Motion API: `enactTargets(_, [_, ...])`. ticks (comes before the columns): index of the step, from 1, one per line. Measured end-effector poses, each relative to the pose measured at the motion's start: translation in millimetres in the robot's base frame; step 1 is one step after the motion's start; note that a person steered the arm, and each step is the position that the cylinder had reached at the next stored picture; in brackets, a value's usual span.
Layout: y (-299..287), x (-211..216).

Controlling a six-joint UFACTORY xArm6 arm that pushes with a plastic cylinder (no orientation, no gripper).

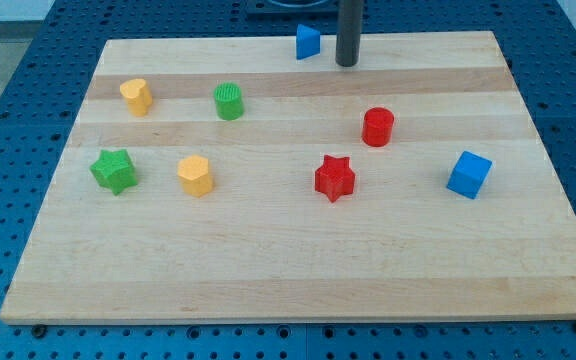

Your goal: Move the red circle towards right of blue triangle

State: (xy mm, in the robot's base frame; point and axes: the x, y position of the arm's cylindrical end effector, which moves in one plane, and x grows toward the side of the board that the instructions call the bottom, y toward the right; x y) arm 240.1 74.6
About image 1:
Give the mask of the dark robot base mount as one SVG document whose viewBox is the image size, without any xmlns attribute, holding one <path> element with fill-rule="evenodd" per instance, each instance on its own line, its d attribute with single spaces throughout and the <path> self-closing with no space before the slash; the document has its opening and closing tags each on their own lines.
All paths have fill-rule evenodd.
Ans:
<svg viewBox="0 0 576 360">
<path fill-rule="evenodd" d="M 266 15 L 307 15 L 335 14 L 337 0 L 245 0 L 246 14 Z"/>
</svg>

